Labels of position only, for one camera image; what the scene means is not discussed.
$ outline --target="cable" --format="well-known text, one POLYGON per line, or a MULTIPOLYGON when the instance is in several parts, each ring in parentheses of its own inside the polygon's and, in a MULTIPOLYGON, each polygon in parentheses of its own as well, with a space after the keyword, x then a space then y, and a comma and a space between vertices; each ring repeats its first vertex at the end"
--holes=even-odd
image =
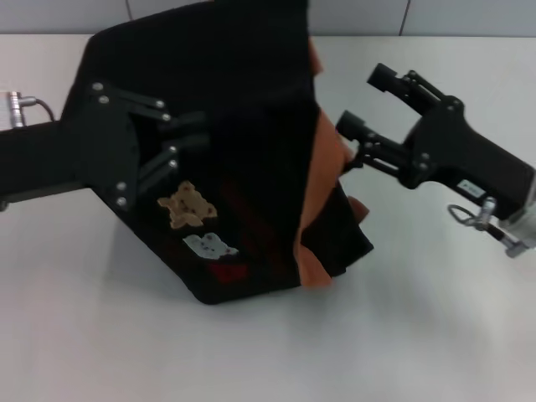
POLYGON ((52 111, 52 109, 50 109, 50 106, 46 104, 46 102, 44 102, 43 100, 40 100, 40 99, 36 99, 35 100, 35 103, 37 105, 40 105, 43 107, 43 109, 45 109, 47 111, 47 113, 49 114, 49 118, 50 118, 50 121, 55 121, 54 119, 54 112, 52 111))
MULTIPOLYGON (((447 209, 449 211, 449 214, 451 214, 452 218, 454 218, 454 220, 458 224, 463 224, 467 227, 475 227, 475 221, 477 219, 477 216, 473 212, 461 207, 460 205, 449 205, 447 209), (464 213, 465 215, 467 215, 467 218, 463 219, 458 214, 458 212, 464 213)), ((490 236, 492 236, 496 241, 506 245, 508 248, 512 247, 512 245, 514 244, 514 241, 510 238, 510 236, 500 230, 497 226, 488 224, 484 231, 487 232, 490 236)))

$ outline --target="bear applique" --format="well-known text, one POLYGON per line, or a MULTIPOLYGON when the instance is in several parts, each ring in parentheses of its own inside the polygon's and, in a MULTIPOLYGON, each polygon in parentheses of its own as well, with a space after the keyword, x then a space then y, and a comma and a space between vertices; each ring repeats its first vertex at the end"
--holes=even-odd
POLYGON ((175 194, 160 198, 158 204, 169 209, 172 229, 181 229, 184 225, 203 226, 204 219, 218 217, 216 208, 195 191, 190 182, 182 182, 175 194))

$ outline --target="white patch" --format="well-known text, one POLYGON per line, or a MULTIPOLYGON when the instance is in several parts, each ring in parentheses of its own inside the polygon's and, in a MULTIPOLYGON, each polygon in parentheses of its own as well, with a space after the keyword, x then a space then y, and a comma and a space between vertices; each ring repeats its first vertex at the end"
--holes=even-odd
POLYGON ((238 254, 237 249, 227 246, 227 244, 214 233, 207 233, 202 239, 193 234, 183 239, 183 242, 186 243, 195 254, 207 260, 219 260, 225 255, 238 254))
POLYGON ((469 195, 472 195, 475 198, 480 198, 486 192, 478 187, 476 184, 471 183, 469 180, 461 180, 458 184, 458 188, 465 191, 469 195))

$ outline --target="black cloth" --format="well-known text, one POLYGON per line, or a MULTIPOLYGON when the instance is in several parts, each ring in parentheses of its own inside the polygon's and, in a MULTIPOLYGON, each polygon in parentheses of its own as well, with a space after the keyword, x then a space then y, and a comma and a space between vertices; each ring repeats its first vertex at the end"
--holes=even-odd
MULTIPOLYGON (((211 148, 184 154, 180 172, 120 218, 207 304, 299 286, 293 243, 319 115, 309 60, 307 1, 198 3, 107 29, 88 43, 62 119, 83 107, 92 82, 166 101, 173 116, 204 111, 211 148), (217 219, 171 229, 157 205, 188 180, 217 219), (216 233, 236 256, 204 260, 183 242, 216 233)), ((160 140, 138 130, 142 160, 160 140)), ((372 246, 337 187, 306 230, 332 276, 372 246)))

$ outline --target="white tabletop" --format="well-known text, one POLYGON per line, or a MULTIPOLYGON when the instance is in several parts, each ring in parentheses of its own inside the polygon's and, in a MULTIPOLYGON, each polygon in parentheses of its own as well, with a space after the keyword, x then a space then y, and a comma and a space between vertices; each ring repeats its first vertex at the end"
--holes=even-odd
MULTIPOLYGON (((86 36, 0 36, 0 90, 60 112, 86 36)), ((318 97, 401 141, 417 115, 366 85, 378 62, 466 102, 469 122, 536 165, 536 39, 316 39, 318 97)), ((31 110, 29 122, 43 120, 31 110)), ((89 190, 0 214, 0 400, 529 402, 536 253, 510 260, 455 224, 472 207, 370 168, 343 180, 376 251, 325 291, 219 307, 182 282, 89 190)))

